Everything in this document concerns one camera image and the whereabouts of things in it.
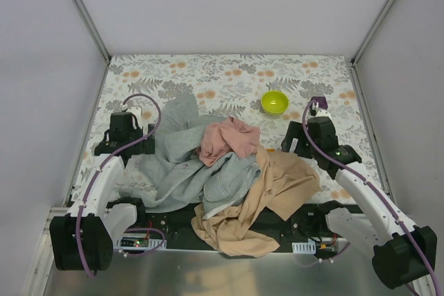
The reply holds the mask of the pink cloth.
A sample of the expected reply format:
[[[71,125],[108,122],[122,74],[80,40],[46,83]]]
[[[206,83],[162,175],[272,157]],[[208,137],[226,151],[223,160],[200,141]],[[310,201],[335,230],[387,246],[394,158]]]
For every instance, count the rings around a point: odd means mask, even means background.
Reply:
[[[220,123],[211,123],[206,127],[196,152],[199,160],[206,166],[214,165],[228,153],[234,153],[243,159],[257,152],[260,133],[258,127],[228,117]]]

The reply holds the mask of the grey sweatshirt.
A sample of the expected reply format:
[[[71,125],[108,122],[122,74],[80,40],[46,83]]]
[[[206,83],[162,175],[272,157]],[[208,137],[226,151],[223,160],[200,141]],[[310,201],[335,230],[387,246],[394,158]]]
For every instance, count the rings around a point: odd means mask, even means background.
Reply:
[[[155,154],[130,159],[117,183],[121,197],[142,199],[149,212],[166,213],[201,202],[213,216],[240,204],[261,170],[254,155],[227,153],[213,166],[199,160],[196,149],[215,116],[199,115],[196,97],[184,94],[166,103],[155,133]]]

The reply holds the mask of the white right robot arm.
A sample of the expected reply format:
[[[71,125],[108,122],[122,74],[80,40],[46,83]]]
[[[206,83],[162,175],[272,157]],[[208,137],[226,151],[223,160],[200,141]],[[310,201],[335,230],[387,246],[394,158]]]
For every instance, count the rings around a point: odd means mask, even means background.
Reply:
[[[294,148],[297,156],[316,160],[352,196],[366,222],[331,200],[320,205],[323,224],[368,256],[387,288],[395,289],[426,275],[437,282],[436,233],[429,226],[418,226],[374,185],[355,149],[339,144],[330,117],[316,115],[306,123],[290,122],[281,148],[284,152]]]

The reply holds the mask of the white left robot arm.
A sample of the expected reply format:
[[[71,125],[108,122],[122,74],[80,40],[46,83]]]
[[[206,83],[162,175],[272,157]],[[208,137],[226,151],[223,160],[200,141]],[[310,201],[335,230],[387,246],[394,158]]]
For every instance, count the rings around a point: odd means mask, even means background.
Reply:
[[[111,201],[111,192],[134,155],[155,152],[155,138],[144,136],[137,117],[115,112],[103,140],[95,147],[92,174],[63,216],[49,225],[56,268],[83,270],[93,277],[107,270],[114,247],[131,227],[147,224],[142,199],[130,196]]]

